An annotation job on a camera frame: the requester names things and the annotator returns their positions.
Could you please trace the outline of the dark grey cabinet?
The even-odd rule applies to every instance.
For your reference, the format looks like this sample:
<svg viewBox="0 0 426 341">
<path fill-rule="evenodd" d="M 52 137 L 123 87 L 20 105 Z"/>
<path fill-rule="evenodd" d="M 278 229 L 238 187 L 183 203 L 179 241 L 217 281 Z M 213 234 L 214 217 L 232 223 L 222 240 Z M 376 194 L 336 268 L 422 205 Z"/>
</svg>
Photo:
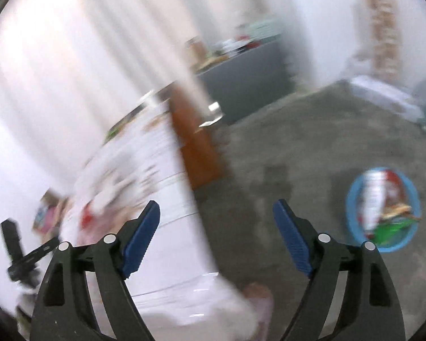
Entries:
<svg viewBox="0 0 426 341">
<path fill-rule="evenodd" d="M 272 39 L 209 68 L 197 77 L 233 124 L 295 91 L 281 39 Z"/>
</svg>

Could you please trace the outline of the floral plastic tablecloth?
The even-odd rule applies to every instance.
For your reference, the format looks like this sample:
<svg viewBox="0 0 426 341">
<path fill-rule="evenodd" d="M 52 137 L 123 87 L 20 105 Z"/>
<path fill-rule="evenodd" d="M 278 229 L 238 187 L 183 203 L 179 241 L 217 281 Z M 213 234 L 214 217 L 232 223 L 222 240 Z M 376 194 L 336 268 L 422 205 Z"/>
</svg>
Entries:
<svg viewBox="0 0 426 341">
<path fill-rule="evenodd" d="M 253 306 L 218 271 L 166 103 L 142 108 L 84 167 L 61 236 L 118 255 L 156 340 L 250 340 Z"/>
</svg>

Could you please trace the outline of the cardboard box with clutter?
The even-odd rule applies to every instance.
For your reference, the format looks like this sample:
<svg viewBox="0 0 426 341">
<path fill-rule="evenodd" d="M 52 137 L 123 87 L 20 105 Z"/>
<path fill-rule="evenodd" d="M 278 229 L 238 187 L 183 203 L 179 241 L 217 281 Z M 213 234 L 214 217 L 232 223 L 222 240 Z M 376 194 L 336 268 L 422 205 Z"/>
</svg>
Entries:
<svg viewBox="0 0 426 341">
<path fill-rule="evenodd" d="M 63 221 L 64 211 L 68 206 L 68 202 L 68 196 L 59 196 L 48 189 L 39 202 L 32 231 L 42 237 L 56 236 Z"/>
</svg>

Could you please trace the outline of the white curtain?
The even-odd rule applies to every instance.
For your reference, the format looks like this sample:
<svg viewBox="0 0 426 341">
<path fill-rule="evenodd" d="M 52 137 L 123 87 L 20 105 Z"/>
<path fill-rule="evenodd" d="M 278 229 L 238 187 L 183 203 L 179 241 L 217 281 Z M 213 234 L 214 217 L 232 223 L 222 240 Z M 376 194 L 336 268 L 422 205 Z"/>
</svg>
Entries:
<svg viewBox="0 0 426 341">
<path fill-rule="evenodd" d="M 230 38 L 253 0 L 9 0 L 0 14 L 0 117 L 16 169 L 69 189 L 107 130 L 151 91 L 179 84 L 207 122 L 193 44 Z"/>
</svg>

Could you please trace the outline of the blue plastic trash basket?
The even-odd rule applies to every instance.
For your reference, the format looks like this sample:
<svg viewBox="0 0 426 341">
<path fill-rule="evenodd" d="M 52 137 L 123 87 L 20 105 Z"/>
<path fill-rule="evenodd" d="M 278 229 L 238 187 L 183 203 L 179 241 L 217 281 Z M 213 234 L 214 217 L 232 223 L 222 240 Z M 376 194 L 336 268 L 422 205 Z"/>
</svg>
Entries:
<svg viewBox="0 0 426 341">
<path fill-rule="evenodd" d="M 394 169 L 367 169 L 351 184 L 345 199 L 346 225 L 354 242 L 369 240 L 382 253 L 406 246 L 421 218 L 414 184 Z"/>
</svg>

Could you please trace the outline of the white toilet paper pack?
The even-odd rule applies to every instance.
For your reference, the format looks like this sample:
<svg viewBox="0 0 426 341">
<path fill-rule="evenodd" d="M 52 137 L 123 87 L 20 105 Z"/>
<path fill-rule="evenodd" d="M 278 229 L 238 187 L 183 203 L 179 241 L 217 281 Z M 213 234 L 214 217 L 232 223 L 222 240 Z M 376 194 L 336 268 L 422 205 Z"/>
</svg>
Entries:
<svg viewBox="0 0 426 341">
<path fill-rule="evenodd" d="M 351 93 L 360 99 L 404 118 L 406 121 L 421 123 L 423 110 L 407 92 L 370 76 L 355 76 L 349 81 Z"/>
</svg>

